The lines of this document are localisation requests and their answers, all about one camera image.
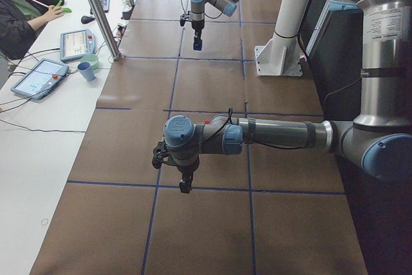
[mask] green shirt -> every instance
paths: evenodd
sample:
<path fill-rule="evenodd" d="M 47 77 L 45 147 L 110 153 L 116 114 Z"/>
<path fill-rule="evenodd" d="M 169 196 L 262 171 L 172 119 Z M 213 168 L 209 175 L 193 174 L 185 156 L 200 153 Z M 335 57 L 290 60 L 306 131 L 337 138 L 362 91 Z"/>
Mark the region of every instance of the green shirt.
<path fill-rule="evenodd" d="M 42 15 L 40 11 L 38 11 L 38 9 L 36 9 L 34 6 L 32 6 L 30 3 L 28 3 L 25 0 L 10 0 L 10 1 L 21 11 L 21 13 L 24 14 L 24 16 L 27 18 L 28 21 L 30 21 L 31 19 L 35 19 L 36 17 L 39 17 Z M 35 32 L 36 37 L 39 36 L 43 28 L 44 26 L 40 27 L 40 29 L 38 29 Z"/>

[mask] blue cup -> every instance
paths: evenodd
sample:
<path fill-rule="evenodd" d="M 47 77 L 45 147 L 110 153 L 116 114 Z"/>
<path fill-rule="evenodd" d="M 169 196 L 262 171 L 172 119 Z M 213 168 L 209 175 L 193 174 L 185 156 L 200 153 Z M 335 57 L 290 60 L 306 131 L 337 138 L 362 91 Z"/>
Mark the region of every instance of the blue cup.
<path fill-rule="evenodd" d="M 81 62 L 77 66 L 77 69 L 88 81 L 92 81 L 96 78 L 95 73 L 93 72 L 93 68 L 91 67 L 91 64 L 87 61 Z"/>

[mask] white pole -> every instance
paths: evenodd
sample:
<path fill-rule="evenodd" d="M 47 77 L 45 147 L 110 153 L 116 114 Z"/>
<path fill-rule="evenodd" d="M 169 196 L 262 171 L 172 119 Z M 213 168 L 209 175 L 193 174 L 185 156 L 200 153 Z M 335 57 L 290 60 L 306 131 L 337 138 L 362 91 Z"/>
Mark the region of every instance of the white pole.
<path fill-rule="evenodd" d="M 297 33 L 309 0 L 282 0 L 273 38 L 255 47 L 258 75 L 301 76 Z"/>

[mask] touchscreen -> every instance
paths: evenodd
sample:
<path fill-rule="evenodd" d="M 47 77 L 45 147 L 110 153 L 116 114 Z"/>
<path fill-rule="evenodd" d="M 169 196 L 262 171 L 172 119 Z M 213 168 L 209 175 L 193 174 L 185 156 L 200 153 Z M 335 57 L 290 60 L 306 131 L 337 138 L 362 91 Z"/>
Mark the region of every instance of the touchscreen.
<path fill-rule="evenodd" d="M 87 53 L 86 32 L 71 32 L 64 35 L 64 56 L 76 56 Z"/>
<path fill-rule="evenodd" d="M 35 95 L 44 89 L 52 75 L 61 68 L 60 64 L 44 61 L 15 88 L 29 95 Z"/>

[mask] label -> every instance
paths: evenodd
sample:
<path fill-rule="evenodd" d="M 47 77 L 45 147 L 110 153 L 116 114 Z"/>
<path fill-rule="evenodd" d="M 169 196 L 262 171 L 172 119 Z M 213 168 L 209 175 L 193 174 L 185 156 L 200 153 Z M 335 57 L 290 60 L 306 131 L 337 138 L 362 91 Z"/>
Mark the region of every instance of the label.
<path fill-rule="evenodd" d="M 407 39 L 409 7 L 365 15 L 363 44 L 373 41 Z"/>

